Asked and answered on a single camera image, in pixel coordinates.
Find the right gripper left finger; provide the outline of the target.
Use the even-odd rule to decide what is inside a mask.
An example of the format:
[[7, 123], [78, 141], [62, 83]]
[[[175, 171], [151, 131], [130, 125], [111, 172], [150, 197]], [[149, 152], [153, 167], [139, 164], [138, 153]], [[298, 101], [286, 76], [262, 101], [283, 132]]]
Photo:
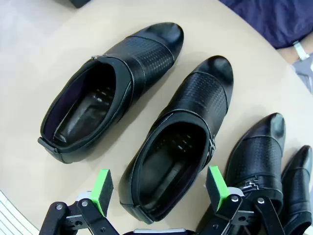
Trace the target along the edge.
[[50, 205], [39, 234], [75, 235], [82, 229], [89, 230], [92, 235], [115, 234], [115, 228], [107, 219], [112, 192], [111, 171], [103, 169], [93, 189], [81, 193], [72, 205], [64, 202]]

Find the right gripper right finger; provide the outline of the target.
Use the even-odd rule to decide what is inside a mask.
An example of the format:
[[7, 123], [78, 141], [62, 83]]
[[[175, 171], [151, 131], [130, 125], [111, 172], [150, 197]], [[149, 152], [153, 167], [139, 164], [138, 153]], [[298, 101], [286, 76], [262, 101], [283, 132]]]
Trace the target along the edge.
[[271, 200], [264, 196], [247, 198], [239, 188], [227, 187], [217, 166], [208, 168], [206, 188], [213, 215], [199, 232], [201, 235], [267, 235], [285, 232]]

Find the person's left hand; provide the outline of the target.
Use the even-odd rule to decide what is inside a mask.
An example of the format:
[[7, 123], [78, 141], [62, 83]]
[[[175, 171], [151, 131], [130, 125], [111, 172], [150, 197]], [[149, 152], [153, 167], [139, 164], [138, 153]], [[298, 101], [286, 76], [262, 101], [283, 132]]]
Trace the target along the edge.
[[299, 56], [298, 56], [298, 53], [297, 53], [295, 47], [280, 48], [280, 49], [277, 49], [276, 51], [290, 65], [294, 64], [295, 62], [297, 62], [299, 60]]

